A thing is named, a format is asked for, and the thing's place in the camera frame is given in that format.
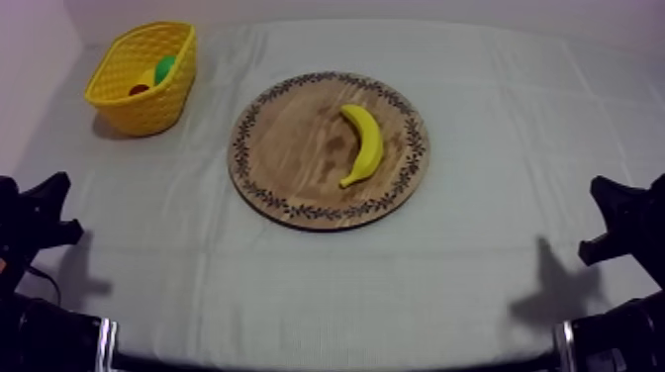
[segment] cable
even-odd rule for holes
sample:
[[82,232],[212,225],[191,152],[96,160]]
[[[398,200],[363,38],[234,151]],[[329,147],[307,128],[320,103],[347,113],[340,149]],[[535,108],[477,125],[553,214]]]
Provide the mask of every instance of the cable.
[[28,266],[26,268],[26,271],[33,274],[33,275],[35,275],[35,276],[37,276],[37,277],[40,277],[42,279],[47,279],[50,282],[50,284],[52,284],[53,288],[55,289],[55,295],[56,295],[56,298],[57,298],[57,305],[60,307],[60,302],[62,300],[62,295],[60,294],[60,288],[57,286],[57,283],[55,283],[53,278],[51,278],[48,274],[44,273],[42,270],[40,270],[38,268],[35,268],[33,266]]

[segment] table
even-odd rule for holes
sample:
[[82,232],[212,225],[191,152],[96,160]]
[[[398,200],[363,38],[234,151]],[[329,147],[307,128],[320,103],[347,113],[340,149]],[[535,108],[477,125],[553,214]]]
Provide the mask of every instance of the table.
[[[657,287],[630,257],[585,268],[604,230],[599,174],[646,187],[665,166],[665,63],[602,46],[416,21],[199,30],[180,122],[109,131],[83,100],[107,46],[80,56],[18,167],[58,170],[90,235],[40,254],[63,305],[120,322],[124,350],[219,365],[357,369],[485,361],[550,346],[549,329]],[[231,128],[271,85],[351,71],[403,93],[431,160],[407,204],[343,233],[297,232],[248,207]],[[26,278],[24,292],[52,296]]]

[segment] decorative leaf border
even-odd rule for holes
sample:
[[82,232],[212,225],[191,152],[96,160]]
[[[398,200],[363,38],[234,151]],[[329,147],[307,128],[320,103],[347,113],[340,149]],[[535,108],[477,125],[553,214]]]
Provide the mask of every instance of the decorative leaf border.
[[[392,183],[392,188],[379,199],[369,199],[359,205],[349,206],[345,209],[321,208],[310,205],[290,205],[286,198],[275,195],[272,191],[259,187],[254,181],[249,180],[249,147],[247,140],[251,137],[251,129],[256,126],[256,118],[261,111],[261,106],[268,104],[281,95],[289,92],[293,87],[302,87],[306,84],[314,84],[325,80],[338,80],[345,84],[355,86],[358,89],[377,92],[388,103],[397,108],[400,114],[406,117],[404,127],[407,132],[407,147],[410,153],[407,155],[407,163],[400,168],[399,175]],[[385,85],[368,78],[351,73],[342,72],[317,72],[296,76],[282,81],[268,91],[262,93],[245,111],[244,116],[238,124],[237,134],[232,142],[234,167],[233,173],[241,181],[239,185],[247,194],[263,203],[264,207],[281,209],[289,219],[304,217],[308,220],[327,219],[330,221],[341,218],[360,218],[369,213],[388,210],[395,203],[397,197],[409,188],[411,180],[421,169],[421,161],[428,151],[425,139],[418,131],[419,122],[413,117],[414,110],[408,105],[402,96]]]

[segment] toy fruit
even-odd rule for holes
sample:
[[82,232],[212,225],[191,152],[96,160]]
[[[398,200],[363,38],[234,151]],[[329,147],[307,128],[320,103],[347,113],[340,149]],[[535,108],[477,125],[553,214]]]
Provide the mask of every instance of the toy fruit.
[[154,86],[154,68],[149,68],[141,74],[137,81],[137,85],[139,84],[147,85],[149,88]]
[[372,114],[363,107],[343,105],[341,114],[357,128],[360,134],[360,152],[353,162],[351,173],[339,181],[339,186],[345,188],[374,174],[383,157],[383,137]]
[[175,63],[175,55],[167,55],[159,60],[157,67],[154,69],[154,85],[159,84],[166,78],[171,67]]
[[137,84],[130,89],[130,95],[134,96],[135,94],[142,93],[148,89],[150,89],[150,87],[145,84]]

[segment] white wall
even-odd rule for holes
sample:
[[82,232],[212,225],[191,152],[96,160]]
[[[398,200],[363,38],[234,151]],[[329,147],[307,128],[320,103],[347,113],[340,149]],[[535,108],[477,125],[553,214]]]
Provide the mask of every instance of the white wall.
[[0,174],[12,174],[82,43],[62,1],[0,0]]
[[665,53],[665,0],[64,0],[87,43],[136,24],[199,26],[303,18],[442,20],[573,37]]

